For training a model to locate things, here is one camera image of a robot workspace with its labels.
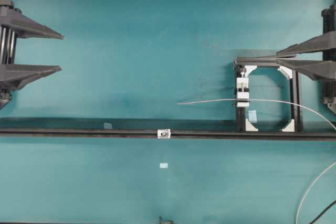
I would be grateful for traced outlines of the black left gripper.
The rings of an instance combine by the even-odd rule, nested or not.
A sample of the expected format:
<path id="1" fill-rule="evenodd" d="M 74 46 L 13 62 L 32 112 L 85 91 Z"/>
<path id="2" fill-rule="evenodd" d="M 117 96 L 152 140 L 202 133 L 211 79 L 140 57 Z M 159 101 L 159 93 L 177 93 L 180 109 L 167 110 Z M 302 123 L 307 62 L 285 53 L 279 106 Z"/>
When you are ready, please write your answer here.
<path id="1" fill-rule="evenodd" d="M 31 82 L 62 70 L 60 66 L 14 64 L 17 37 L 64 38 L 16 10 L 11 0 L 1 0 L 1 108 L 11 101 L 12 90 L 21 90 Z"/>

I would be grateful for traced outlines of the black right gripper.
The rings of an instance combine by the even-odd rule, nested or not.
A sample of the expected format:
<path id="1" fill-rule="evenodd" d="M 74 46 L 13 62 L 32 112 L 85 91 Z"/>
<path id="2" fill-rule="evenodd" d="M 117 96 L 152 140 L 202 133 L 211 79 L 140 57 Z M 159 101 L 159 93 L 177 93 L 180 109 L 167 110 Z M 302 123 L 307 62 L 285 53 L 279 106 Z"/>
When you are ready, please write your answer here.
<path id="1" fill-rule="evenodd" d="M 322 52 L 323 60 L 277 59 L 277 64 L 311 80 L 335 80 L 335 5 L 321 12 L 323 34 L 276 53 L 277 56 Z M 335 114 L 335 81 L 322 83 L 322 102 Z"/>

